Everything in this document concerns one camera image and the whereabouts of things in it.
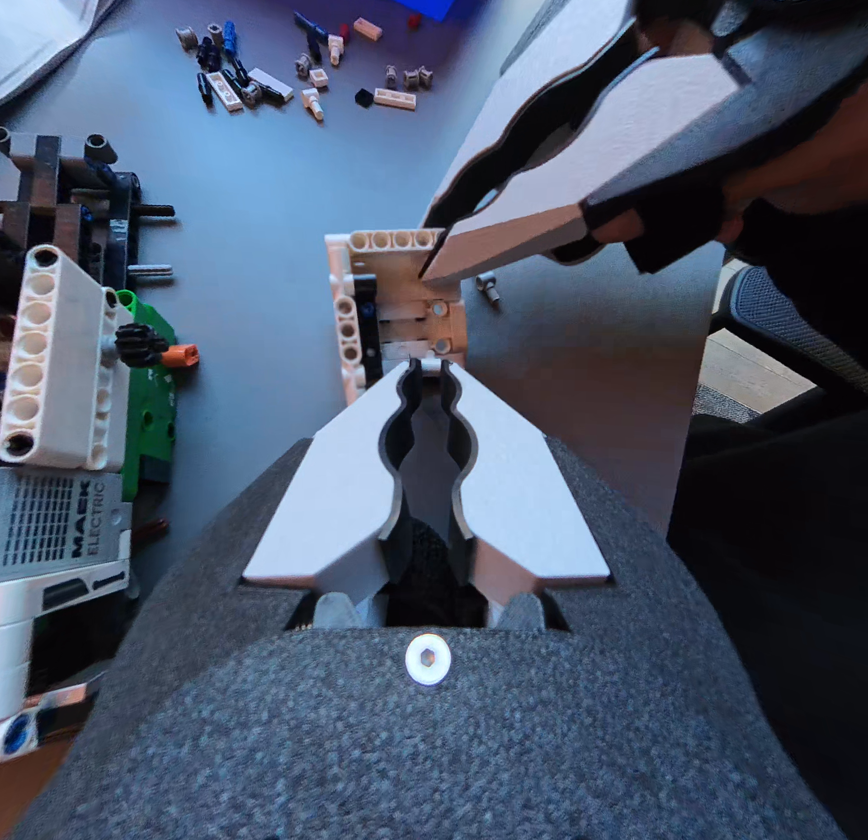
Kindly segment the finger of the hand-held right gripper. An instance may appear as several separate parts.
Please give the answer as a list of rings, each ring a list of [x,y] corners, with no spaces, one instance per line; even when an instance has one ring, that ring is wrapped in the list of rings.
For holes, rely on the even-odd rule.
[[[481,212],[451,227],[421,280],[458,281],[583,238],[580,203],[737,88],[710,53],[643,62],[601,97],[563,150],[516,173]]]
[[[425,215],[447,228],[528,170],[539,147],[577,130],[602,92],[638,58],[635,0],[566,0],[506,68]]]

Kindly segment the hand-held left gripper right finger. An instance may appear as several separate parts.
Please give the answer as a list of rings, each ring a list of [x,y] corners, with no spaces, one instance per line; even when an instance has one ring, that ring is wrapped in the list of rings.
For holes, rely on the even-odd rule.
[[[601,585],[610,568],[544,433],[464,368],[443,361],[449,562],[492,605],[547,589]]]

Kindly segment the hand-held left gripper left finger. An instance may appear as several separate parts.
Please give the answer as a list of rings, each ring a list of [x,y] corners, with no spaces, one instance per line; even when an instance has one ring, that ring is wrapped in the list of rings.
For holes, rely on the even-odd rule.
[[[403,361],[312,438],[243,571],[246,585],[343,594],[369,627],[412,556],[400,468],[414,446],[416,360]]]

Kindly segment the white lego panel assembly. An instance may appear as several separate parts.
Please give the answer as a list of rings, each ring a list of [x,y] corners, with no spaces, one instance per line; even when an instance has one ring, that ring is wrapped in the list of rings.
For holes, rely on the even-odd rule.
[[[443,229],[367,229],[324,237],[340,373],[352,405],[398,364],[418,359],[427,374],[468,350],[459,282],[421,272]]]

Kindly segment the pile of small lego parts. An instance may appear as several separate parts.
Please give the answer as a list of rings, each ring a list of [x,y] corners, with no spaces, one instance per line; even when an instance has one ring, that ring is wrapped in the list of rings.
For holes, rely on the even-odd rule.
[[[294,62],[296,79],[301,82],[298,95],[302,108],[322,125],[325,112],[321,94],[331,84],[324,55],[327,54],[331,67],[338,68],[353,34],[367,42],[378,42],[383,29],[362,17],[353,25],[340,25],[335,33],[298,11],[293,13],[293,20],[307,42],[306,49]],[[242,113],[262,105],[284,108],[296,96],[292,86],[274,75],[259,67],[245,67],[233,21],[210,23],[203,35],[198,35],[190,26],[176,28],[175,34],[184,52],[195,58],[196,83],[206,108],[213,108],[215,102],[220,102],[229,113]],[[364,109],[378,106],[414,112],[418,92],[429,91],[433,77],[433,71],[424,65],[400,74],[396,65],[387,64],[383,85],[372,90],[361,87],[354,94],[354,102]]]

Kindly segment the white green lego truck model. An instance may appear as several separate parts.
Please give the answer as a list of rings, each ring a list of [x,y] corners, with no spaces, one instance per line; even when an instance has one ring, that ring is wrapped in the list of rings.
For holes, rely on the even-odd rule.
[[[2,128],[2,763],[74,735],[129,607],[134,501],[170,481],[175,373],[199,354],[135,289],[142,222],[175,221],[108,140]]]

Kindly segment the person's right hand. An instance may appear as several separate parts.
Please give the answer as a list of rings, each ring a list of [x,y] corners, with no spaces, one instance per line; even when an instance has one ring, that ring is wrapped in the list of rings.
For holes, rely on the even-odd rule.
[[[830,119],[786,151],[733,153],[722,165],[722,223],[728,243],[758,198],[796,214],[835,212],[866,202],[867,84],[843,98]]]

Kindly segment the black mesh office chair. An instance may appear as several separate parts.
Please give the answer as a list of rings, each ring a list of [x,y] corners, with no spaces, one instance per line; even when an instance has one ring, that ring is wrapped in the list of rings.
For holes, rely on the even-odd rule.
[[[812,382],[834,406],[866,409],[866,368],[814,330],[764,268],[747,266],[726,283],[709,334],[721,330]]]

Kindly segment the open instruction booklet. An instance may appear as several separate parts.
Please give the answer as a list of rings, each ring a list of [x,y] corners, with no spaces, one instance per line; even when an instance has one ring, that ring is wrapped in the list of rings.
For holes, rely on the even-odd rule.
[[[1,0],[1,104],[62,64],[122,0]]]

